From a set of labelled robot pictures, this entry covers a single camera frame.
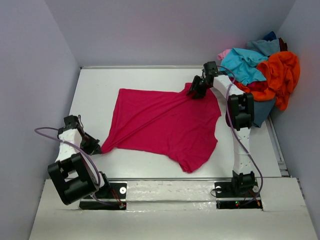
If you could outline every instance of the gray wall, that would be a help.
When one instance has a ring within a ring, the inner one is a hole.
[[[33,132],[69,113],[79,67],[43,0],[0,8],[0,239],[29,238],[57,145]]]
[[[80,66],[202,65],[277,31],[295,0],[45,0]]]
[[[278,36],[299,56],[301,75],[285,112],[272,113],[284,160],[300,178],[320,238],[320,1],[297,0]]]

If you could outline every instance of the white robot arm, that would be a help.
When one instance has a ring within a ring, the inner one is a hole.
[[[225,198],[238,197],[257,185],[252,160],[248,155],[250,128],[254,120],[253,95],[237,88],[230,81],[227,73],[217,68],[216,62],[207,62],[203,68],[202,77],[194,77],[187,95],[193,94],[194,99],[204,98],[207,89],[214,87],[226,98],[230,121],[229,117],[226,119],[232,131],[234,165],[231,182],[219,184],[224,186],[221,192]]]
[[[62,202],[69,205],[99,190],[98,170],[91,170],[85,155],[101,154],[101,148],[99,140],[84,131],[79,117],[67,116],[64,123],[65,126],[58,129],[59,154],[47,170]],[[67,180],[69,174],[74,172],[77,177]],[[104,185],[110,187],[106,175],[103,172],[101,175]]]
[[[217,89],[224,98],[227,97],[227,90],[229,86],[229,95],[243,95],[245,92],[237,88],[234,85],[227,75],[219,75],[214,78],[213,87]],[[238,139],[242,142],[245,148],[249,151],[249,137],[250,137],[250,128],[243,127],[240,130],[235,131]],[[251,160],[248,157],[248,154],[245,152],[243,147],[240,145],[236,137],[232,134],[233,137],[233,149],[234,149],[234,165],[233,171],[236,174],[250,174],[253,171]]]

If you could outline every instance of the clothing item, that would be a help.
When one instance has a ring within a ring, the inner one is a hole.
[[[300,65],[297,55],[290,51],[281,51],[261,62],[257,69],[263,73],[268,88],[275,92],[275,105],[286,110],[289,96],[297,86],[300,77]]]
[[[283,52],[283,51],[288,51],[288,45],[286,42],[284,42],[282,40],[281,37],[279,37],[279,45],[280,45],[280,51]]]
[[[276,98],[269,101],[254,101],[254,121],[253,125],[255,127],[261,128],[262,123],[267,119],[270,114],[271,109],[274,107]]]
[[[226,49],[222,53],[219,53],[217,56],[218,60],[222,61],[230,52],[231,52],[231,49]]]
[[[266,82],[256,82],[254,87],[240,82],[235,85],[245,93],[252,93],[255,101],[268,101],[276,97],[275,105],[284,111],[299,80],[298,57],[290,51],[281,51],[271,55],[268,61],[261,62],[257,69],[266,77]]]
[[[221,65],[234,72],[238,82],[248,85],[256,81],[265,81],[265,76],[256,69],[256,66],[268,58],[262,54],[242,49],[232,48],[228,55],[222,60]]]
[[[190,86],[181,92],[120,89],[102,153],[139,150],[167,155],[187,173],[201,167],[218,142],[221,112],[210,89],[204,98],[192,99],[186,95]]]
[[[258,41],[248,41],[246,47],[249,50],[256,51],[266,57],[272,54],[280,52],[279,39],[272,41],[258,40]]]
[[[277,36],[274,31],[269,32],[267,35],[263,37],[263,40],[266,40],[266,41],[272,41],[275,39],[277,39]]]

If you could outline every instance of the pink t-shirt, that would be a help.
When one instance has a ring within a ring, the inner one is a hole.
[[[166,155],[187,173],[201,167],[217,145],[221,112],[210,89],[204,98],[191,99],[190,86],[181,92],[120,89],[102,153],[139,150]]]

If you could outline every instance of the pile of clothes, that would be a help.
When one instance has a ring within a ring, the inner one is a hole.
[[[297,55],[288,51],[287,44],[273,31],[246,46],[247,49],[227,49],[217,58],[222,61],[221,66],[233,71],[235,85],[253,94],[254,125],[261,127],[274,105],[286,110],[299,80],[300,65]]]

